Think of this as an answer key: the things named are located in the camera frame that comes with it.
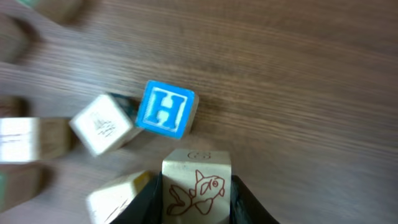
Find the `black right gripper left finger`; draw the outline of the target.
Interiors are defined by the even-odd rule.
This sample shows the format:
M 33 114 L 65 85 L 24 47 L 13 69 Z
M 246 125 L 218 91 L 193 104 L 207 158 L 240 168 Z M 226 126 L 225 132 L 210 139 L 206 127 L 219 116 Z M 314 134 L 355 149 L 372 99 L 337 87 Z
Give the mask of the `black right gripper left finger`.
M 159 172 L 138 193 L 111 224 L 162 224 L 162 173 Z

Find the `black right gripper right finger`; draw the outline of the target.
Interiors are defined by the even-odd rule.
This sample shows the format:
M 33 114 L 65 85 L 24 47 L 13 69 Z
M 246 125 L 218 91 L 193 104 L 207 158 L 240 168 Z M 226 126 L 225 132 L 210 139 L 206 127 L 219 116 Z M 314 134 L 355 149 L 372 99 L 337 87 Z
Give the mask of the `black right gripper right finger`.
M 279 224 L 237 176 L 231 177 L 230 224 Z

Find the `white fish wooden block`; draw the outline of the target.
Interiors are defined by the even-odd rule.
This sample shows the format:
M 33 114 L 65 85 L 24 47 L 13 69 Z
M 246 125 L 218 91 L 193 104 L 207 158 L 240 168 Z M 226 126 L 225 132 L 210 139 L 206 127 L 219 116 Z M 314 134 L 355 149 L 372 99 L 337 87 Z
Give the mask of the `white fish wooden block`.
M 163 223 L 229 223 L 228 152 L 176 149 L 162 162 L 162 183 Z

